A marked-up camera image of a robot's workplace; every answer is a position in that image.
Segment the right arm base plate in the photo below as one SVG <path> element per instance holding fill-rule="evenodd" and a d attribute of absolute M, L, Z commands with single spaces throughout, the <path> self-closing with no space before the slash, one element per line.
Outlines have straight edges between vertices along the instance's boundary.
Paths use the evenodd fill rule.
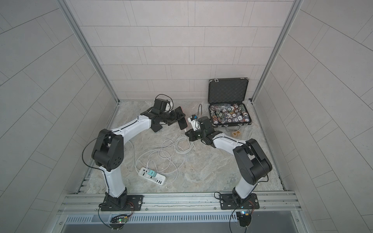
<path fill-rule="evenodd" d="M 242 199 L 236 194 L 219 194 L 220 208 L 222 210 L 256 210 L 259 209 L 258 198 L 251 193 L 247 198 Z"/>

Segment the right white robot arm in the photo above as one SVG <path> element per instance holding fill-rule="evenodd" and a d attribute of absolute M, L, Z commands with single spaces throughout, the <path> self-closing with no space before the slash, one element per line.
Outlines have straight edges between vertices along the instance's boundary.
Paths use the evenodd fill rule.
<path fill-rule="evenodd" d="M 233 200 L 237 205 L 248 199 L 258 183 L 269 181 L 273 166 L 255 139 L 238 140 L 217 131 L 206 116 L 197 118 L 192 115 L 187 121 L 192 126 L 192 129 L 186 132 L 189 141 L 200 140 L 205 145 L 222 149 L 235 157 L 241 174 L 239 183 L 233 189 Z"/>

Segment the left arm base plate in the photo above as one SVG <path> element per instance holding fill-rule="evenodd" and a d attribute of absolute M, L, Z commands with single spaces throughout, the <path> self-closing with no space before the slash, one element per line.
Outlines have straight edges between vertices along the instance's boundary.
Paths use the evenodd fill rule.
<path fill-rule="evenodd" d="M 107 193 L 100 208 L 102 211 L 140 211 L 142 207 L 143 195 L 124 194 L 118 198 L 111 197 Z"/>

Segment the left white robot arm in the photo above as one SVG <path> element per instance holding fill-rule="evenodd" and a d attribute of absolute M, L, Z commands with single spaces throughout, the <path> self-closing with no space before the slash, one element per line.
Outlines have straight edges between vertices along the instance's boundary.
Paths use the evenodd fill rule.
<path fill-rule="evenodd" d="M 127 202 L 125 187 L 120 165 L 124 159 L 124 145 L 143 131 L 151 129 L 157 133 L 163 125 L 178 123 L 181 130 L 187 127 L 186 115 L 181 107 L 173 109 L 174 105 L 164 99 L 155 99 L 154 105 L 142 112 L 129 123 L 113 130 L 103 129 L 94 139 L 95 145 L 91 158 L 96 164 L 96 170 L 103 172 L 106 183 L 106 202 L 124 204 Z"/>

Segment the black smartphone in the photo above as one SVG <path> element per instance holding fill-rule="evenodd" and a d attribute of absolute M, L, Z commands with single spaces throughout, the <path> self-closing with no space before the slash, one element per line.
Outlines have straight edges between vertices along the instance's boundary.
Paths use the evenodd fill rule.
<path fill-rule="evenodd" d="M 180 127 L 181 130 L 184 130 L 188 127 L 188 124 L 187 124 L 187 120 L 186 120 L 186 115 L 183 113 L 183 117 L 177 117 L 179 119 L 181 119 L 179 122 L 178 122 L 178 125 Z"/>

